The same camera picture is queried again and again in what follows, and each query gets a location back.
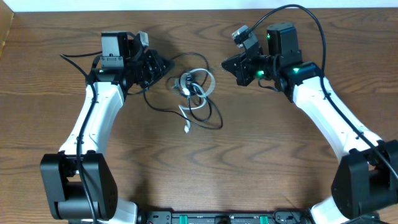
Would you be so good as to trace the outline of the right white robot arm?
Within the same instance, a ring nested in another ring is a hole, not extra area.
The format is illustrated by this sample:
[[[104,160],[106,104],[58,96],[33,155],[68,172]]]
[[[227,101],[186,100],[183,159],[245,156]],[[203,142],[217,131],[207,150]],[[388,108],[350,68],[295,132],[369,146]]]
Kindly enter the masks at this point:
[[[242,26],[232,34],[241,53],[221,65],[238,85],[272,80],[317,126],[339,166],[331,196],[310,209],[314,223],[353,223],[397,203],[397,141],[383,141],[338,98],[317,64],[306,62],[290,22],[267,28],[268,53],[255,33]]]

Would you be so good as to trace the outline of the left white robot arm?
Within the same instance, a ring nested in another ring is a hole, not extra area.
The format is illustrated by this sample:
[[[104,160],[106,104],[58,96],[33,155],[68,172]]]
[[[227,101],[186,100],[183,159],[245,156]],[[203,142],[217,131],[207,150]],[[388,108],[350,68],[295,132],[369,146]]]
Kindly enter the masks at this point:
[[[40,172],[56,220],[70,223],[137,223],[139,209],[118,196],[105,155],[114,120],[133,85],[143,91],[174,63],[149,48],[147,33],[105,31],[102,49],[83,72],[86,95],[78,119],[56,154],[44,154]]]

